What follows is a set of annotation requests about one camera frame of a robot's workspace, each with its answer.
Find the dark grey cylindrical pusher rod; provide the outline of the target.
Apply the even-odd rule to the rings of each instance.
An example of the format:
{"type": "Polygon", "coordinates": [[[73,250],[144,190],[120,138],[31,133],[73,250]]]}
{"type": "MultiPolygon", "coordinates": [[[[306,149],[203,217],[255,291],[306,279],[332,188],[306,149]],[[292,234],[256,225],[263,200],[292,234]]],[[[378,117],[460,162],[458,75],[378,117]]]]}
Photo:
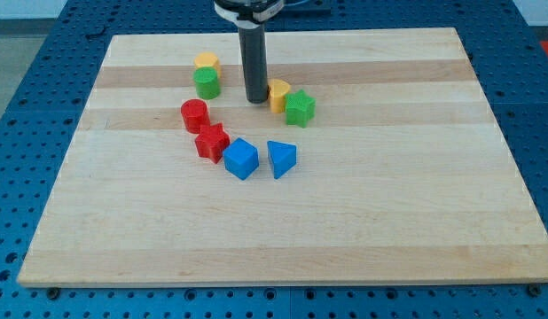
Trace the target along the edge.
{"type": "Polygon", "coordinates": [[[269,93],[264,25],[238,33],[247,101],[260,104],[269,93]]]}

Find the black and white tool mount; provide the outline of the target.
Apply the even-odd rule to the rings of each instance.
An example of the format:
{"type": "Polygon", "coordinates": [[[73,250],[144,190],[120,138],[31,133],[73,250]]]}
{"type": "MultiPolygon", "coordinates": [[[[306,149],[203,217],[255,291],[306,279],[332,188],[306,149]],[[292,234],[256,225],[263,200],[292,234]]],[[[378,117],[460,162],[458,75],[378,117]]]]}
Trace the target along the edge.
{"type": "Polygon", "coordinates": [[[238,28],[254,29],[284,8],[284,0],[214,0],[215,12],[238,28]]]}

